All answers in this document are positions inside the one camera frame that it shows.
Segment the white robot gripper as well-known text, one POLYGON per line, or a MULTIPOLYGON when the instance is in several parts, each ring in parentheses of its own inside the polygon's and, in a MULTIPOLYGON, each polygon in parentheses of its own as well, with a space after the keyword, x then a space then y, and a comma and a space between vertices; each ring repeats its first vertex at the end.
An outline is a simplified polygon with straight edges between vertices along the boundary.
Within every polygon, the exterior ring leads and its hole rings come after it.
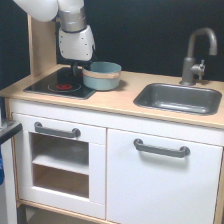
POLYGON ((78 62, 90 61, 95 50, 95 41, 90 26, 78 33, 67 33, 59 29, 59 49, 63 58, 76 60, 71 63, 74 77, 78 76, 78 62))

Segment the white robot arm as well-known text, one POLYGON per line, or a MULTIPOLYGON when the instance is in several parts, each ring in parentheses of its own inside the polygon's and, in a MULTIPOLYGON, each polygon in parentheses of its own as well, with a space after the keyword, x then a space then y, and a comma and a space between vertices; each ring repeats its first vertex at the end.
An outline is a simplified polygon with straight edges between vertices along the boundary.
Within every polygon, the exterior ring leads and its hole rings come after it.
POLYGON ((64 59, 89 62, 95 50, 84 0, 13 0, 28 16, 30 73, 57 65, 56 40, 64 59))

